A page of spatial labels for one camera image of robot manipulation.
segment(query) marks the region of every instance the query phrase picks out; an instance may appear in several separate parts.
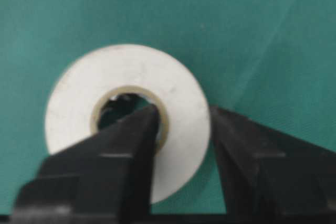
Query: green cloth surface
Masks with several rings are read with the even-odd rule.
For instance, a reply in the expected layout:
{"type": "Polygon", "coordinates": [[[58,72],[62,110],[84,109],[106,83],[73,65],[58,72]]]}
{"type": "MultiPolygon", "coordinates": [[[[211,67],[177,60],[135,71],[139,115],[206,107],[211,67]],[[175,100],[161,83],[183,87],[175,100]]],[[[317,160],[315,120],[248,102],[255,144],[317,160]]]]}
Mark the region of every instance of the green cloth surface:
{"type": "MultiPolygon", "coordinates": [[[[336,0],[0,0],[0,213],[47,154],[60,74],[110,44],[184,63],[210,104],[336,151],[336,0]]],[[[225,211],[213,147],[153,212],[225,211]]]]}

